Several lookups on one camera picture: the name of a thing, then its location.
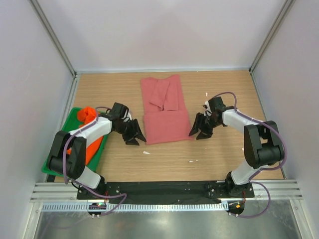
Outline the pink t shirt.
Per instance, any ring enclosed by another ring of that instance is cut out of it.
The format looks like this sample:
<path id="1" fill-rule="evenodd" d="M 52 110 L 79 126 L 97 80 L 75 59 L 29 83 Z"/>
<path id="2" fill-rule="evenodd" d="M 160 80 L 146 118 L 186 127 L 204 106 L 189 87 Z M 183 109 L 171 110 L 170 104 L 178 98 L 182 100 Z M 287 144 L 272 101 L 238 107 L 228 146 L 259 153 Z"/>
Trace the pink t shirt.
<path id="1" fill-rule="evenodd" d="M 179 75 L 141 79 L 147 145 L 192 140 Z"/>

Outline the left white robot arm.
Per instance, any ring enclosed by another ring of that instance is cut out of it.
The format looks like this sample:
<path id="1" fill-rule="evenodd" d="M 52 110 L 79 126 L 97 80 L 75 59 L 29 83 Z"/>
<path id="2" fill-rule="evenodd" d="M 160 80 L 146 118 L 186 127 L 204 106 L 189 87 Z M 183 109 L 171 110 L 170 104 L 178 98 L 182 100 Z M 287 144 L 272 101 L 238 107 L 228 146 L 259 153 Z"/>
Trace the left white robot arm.
<path id="1" fill-rule="evenodd" d="M 54 138 L 46 166 L 61 174 L 67 183 L 69 179 L 85 188 L 94 199 L 106 194 L 103 176 L 86 166 L 86 151 L 97 139 L 117 132 L 127 145 L 139 145 L 138 140 L 146 142 L 137 119 L 99 117 L 78 130 L 59 131 Z"/>

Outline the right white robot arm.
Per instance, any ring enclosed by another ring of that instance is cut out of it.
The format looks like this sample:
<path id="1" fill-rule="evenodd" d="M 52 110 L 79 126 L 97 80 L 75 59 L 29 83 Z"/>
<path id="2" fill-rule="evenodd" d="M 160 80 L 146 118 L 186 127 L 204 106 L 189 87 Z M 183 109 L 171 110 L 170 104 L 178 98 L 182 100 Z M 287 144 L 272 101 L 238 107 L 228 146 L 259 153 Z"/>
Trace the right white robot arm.
<path id="1" fill-rule="evenodd" d="M 286 161 L 285 146 L 274 121 L 253 119 L 233 107 L 197 113 L 189 135 L 199 139 L 211 138 L 217 126 L 231 126 L 243 133 L 245 160 L 225 179 L 224 190 L 229 197 L 241 197 L 251 179 L 271 166 Z"/>

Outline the orange t shirt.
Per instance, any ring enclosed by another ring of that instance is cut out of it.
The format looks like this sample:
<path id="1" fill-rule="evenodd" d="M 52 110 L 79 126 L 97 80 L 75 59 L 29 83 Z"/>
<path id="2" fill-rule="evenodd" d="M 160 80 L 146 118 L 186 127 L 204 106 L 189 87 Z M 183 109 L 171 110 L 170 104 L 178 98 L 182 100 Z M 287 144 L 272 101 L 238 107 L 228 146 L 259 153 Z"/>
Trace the orange t shirt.
<path id="1" fill-rule="evenodd" d="M 82 108 L 82 110 L 77 113 L 78 120 L 83 122 L 83 124 L 79 126 L 79 128 L 90 123 L 95 118 L 95 116 L 96 116 L 96 112 L 94 108 L 91 108 L 91 107 Z M 102 140 L 103 140 L 103 137 L 100 137 L 99 139 L 94 141 L 92 144 L 90 144 L 86 148 L 86 157 L 85 157 L 86 166 L 90 162 L 91 158 L 94 156 L 96 151 L 99 149 Z"/>

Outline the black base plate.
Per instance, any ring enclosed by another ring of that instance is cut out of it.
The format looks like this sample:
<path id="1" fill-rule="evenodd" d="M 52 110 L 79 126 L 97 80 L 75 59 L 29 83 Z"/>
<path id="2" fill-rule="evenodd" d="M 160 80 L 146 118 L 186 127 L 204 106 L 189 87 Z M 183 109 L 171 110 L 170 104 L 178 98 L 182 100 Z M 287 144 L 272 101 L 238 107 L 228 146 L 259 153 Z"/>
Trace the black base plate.
<path id="1" fill-rule="evenodd" d="M 106 196 L 127 194 L 124 204 L 133 205 L 196 205 L 217 204 L 222 199 L 254 198 L 251 184 L 229 189 L 224 181 L 174 182 L 108 182 Z"/>

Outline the aluminium rail profile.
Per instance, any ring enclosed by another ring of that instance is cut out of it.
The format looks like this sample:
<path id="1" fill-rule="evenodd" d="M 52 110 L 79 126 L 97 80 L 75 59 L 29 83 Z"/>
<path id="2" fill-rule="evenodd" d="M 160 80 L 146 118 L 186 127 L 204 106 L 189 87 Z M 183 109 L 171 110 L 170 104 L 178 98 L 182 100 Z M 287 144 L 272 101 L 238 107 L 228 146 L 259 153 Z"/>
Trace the aluminium rail profile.
<path id="1" fill-rule="evenodd" d="M 258 180 L 271 195 L 272 200 L 301 200 L 299 185 L 294 179 Z M 36 183 L 31 194 L 32 202 L 73 201 L 76 200 L 77 189 L 71 184 L 64 183 Z"/>

